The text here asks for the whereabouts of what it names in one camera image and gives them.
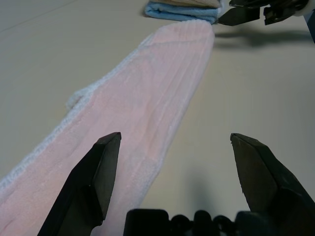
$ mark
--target beige table surface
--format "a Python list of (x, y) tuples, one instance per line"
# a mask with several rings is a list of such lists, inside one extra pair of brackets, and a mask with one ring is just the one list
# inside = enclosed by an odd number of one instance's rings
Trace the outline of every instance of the beige table surface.
[[(172, 23), (143, 17), (145, 3), (0, 2), (0, 177), (59, 124), (76, 90)], [(190, 218), (248, 209), (231, 132), (267, 144), (315, 199), (315, 45), (304, 18), (214, 30), (205, 76), (142, 207)]]

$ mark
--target blue folded towel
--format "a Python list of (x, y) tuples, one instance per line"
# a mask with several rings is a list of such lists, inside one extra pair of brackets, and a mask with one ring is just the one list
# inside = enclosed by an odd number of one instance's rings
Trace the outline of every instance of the blue folded towel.
[(174, 6), (159, 2), (148, 2), (145, 7), (145, 14), (154, 18), (188, 21), (206, 20), (213, 24), (218, 19), (220, 8), (205, 8), (193, 6)]

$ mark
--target black plastic part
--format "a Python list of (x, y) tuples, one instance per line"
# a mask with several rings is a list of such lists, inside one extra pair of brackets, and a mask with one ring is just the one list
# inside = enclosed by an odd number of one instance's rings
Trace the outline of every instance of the black plastic part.
[(238, 236), (277, 236), (270, 217), (266, 213), (240, 211), (235, 218)]
[(134, 209), (127, 213), (124, 236), (170, 236), (165, 210)]
[(73, 168), (38, 236), (89, 236), (106, 217), (121, 134), (100, 138)]
[(171, 220), (171, 229), (177, 234), (183, 234), (192, 227), (190, 220), (184, 215), (175, 215)]
[(315, 203), (297, 178), (258, 140), (241, 134), (230, 139), (251, 211), (268, 214), (281, 236), (314, 236)]
[(210, 214), (204, 210), (199, 210), (195, 213), (192, 232), (194, 236), (220, 235), (218, 229), (212, 222)]
[(264, 9), (264, 16), (266, 17), (265, 25), (270, 25), (276, 22), (284, 21), (285, 19), (294, 15), (294, 13), (295, 13), (294, 8), (281, 9), (266, 7)]
[(231, 0), (232, 8), (218, 20), (220, 24), (236, 26), (246, 22), (259, 19), (258, 10), (260, 7), (268, 6), (264, 9), (265, 25), (283, 21), (303, 9), (309, 0)]
[(219, 18), (219, 23), (227, 26), (236, 26), (259, 19), (259, 8), (235, 7), (228, 10)]

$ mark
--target folded towel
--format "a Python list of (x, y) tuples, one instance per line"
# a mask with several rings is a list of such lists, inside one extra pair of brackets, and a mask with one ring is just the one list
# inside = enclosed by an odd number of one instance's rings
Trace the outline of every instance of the folded towel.
[(154, 18), (187, 21), (206, 20), (213, 24), (221, 12), (221, 8), (204, 8), (195, 6), (175, 6), (159, 2), (148, 2), (145, 7), (145, 14)]
[(106, 219), (94, 236), (122, 236), (157, 176), (208, 64), (214, 34), (205, 21), (158, 29), (113, 71), (69, 100), (70, 112), (0, 182), (0, 236), (38, 234), (72, 168), (98, 138), (122, 133)]
[(175, 6), (196, 6), (212, 8), (221, 7), (221, 3), (219, 0), (151, 0), (151, 1), (166, 3)]

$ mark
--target ribbed knit texture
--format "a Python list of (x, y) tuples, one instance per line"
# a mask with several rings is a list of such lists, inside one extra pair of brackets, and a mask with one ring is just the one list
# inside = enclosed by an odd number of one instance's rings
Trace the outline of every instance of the ribbed knit texture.
[(98, 236), (123, 234), (163, 164), (208, 64), (205, 21), (161, 27), (113, 71), (69, 100), (56, 129), (0, 182), (0, 236), (35, 236), (72, 168), (99, 137), (122, 133), (116, 181)]

